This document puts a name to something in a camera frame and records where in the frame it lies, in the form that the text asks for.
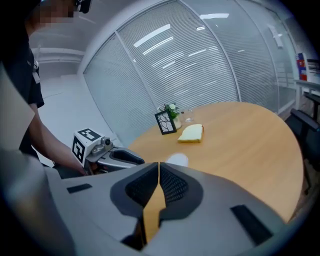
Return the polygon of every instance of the wooden table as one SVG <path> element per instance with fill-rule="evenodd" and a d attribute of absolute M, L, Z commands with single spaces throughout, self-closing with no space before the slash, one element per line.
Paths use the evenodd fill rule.
<path fill-rule="evenodd" d="M 303 184 L 303 160 L 294 134 L 273 112 L 245 102 L 221 102 L 194 109 L 194 122 L 204 127 L 201 143 L 178 143 L 177 133 L 162 135 L 156 125 L 130 149 L 146 163 L 165 162 L 174 153 L 189 159 L 188 167 L 229 179 L 273 208 L 285 222 L 294 213 Z M 149 241 L 165 208 L 158 184 L 144 209 Z"/>

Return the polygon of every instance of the black vent slot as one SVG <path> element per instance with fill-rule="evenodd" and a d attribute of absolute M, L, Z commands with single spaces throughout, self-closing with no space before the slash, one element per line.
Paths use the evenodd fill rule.
<path fill-rule="evenodd" d="M 164 193 L 166 206 L 182 199 L 188 191 L 188 184 L 182 178 L 165 169 L 160 172 L 160 185 Z"/>
<path fill-rule="evenodd" d="M 158 185 L 158 170 L 146 172 L 125 186 L 125 193 L 143 208 Z"/>
<path fill-rule="evenodd" d="M 273 234 L 245 205 L 237 205 L 230 209 L 256 246 L 272 237 Z"/>

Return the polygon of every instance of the black picture frame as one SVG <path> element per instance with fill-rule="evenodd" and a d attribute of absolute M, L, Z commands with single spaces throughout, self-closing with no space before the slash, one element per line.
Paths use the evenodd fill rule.
<path fill-rule="evenodd" d="M 172 119 L 169 110 L 161 111 L 156 113 L 154 116 L 162 135 L 173 134 L 177 132 L 175 122 Z"/>

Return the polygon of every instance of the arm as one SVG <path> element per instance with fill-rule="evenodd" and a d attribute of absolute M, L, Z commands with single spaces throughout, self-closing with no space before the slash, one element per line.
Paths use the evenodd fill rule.
<path fill-rule="evenodd" d="M 29 125 L 32 145 L 44 157 L 62 166 L 84 173 L 81 164 L 73 156 L 71 149 L 59 141 L 42 123 L 36 104 L 30 104 L 34 117 Z"/>

